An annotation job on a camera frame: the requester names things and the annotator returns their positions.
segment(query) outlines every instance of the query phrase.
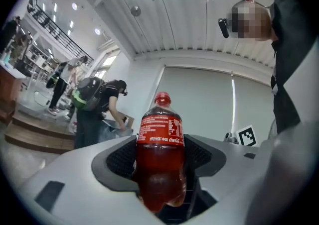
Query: bottle label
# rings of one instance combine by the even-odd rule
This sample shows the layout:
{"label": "bottle label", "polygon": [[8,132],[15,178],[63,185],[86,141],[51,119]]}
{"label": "bottle label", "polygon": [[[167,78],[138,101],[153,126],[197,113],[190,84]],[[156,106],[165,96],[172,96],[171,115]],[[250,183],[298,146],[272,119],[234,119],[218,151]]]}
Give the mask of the bottle label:
{"label": "bottle label", "polygon": [[181,120],[165,115],[145,117],[141,123],[137,143],[185,146]]}

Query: bottle on counter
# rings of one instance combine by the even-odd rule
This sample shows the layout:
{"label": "bottle on counter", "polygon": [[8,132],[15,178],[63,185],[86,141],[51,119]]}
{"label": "bottle on counter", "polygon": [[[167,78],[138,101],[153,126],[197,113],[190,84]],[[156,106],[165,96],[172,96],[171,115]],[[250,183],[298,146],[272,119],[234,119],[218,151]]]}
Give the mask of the bottle on counter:
{"label": "bottle on counter", "polygon": [[170,107],[170,97],[159,92],[155,105],[143,116],[137,139],[133,180],[140,199],[153,213],[165,204],[179,207],[186,194],[182,121]]}

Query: gray window shade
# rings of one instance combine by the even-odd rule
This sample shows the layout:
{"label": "gray window shade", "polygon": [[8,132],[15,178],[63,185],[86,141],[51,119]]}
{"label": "gray window shade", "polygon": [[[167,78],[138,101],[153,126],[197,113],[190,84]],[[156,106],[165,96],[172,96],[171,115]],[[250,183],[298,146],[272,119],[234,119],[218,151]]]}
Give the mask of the gray window shade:
{"label": "gray window shade", "polygon": [[256,134],[257,144],[266,140],[271,123],[275,119],[271,88],[234,76],[236,93],[236,114],[234,131],[252,125]]}
{"label": "gray window shade", "polygon": [[228,74],[165,68],[157,92],[168,92],[185,134],[222,141],[232,126],[233,96]]}

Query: black metal railing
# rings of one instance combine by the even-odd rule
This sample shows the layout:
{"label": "black metal railing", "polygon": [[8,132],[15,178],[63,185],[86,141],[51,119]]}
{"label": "black metal railing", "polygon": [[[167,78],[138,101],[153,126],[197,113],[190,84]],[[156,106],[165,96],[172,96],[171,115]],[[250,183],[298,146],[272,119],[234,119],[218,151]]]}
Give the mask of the black metal railing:
{"label": "black metal railing", "polygon": [[39,7],[37,0],[33,1],[33,7],[28,8],[28,12],[32,17],[40,23],[60,44],[62,44],[75,57],[88,57],[86,65],[89,65],[93,59],[85,51],[83,51],[55,22]]}

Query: coca-cola logo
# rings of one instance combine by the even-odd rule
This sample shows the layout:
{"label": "coca-cola logo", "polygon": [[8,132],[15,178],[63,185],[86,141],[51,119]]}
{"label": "coca-cola logo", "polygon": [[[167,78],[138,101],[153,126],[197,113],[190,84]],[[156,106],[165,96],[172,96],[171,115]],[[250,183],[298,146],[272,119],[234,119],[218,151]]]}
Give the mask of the coca-cola logo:
{"label": "coca-cola logo", "polygon": [[159,137],[159,136],[157,136],[157,137],[151,136],[150,137],[150,141],[161,141],[161,137]]}
{"label": "coca-cola logo", "polygon": [[170,138],[169,142],[179,143],[179,139],[178,138]]}

